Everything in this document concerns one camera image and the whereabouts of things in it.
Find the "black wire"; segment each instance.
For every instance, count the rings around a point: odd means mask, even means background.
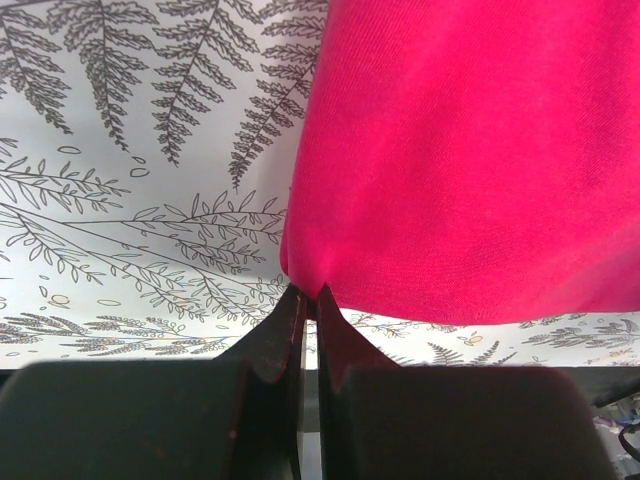
[[[620,441],[622,448],[624,448],[624,451],[631,455],[635,461],[640,462],[640,451],[633,447],[625,438],[627,433],[635,433],[637,430],[640,430],[640,423],[630,423],[620,431],[618,434],[618,440]]]

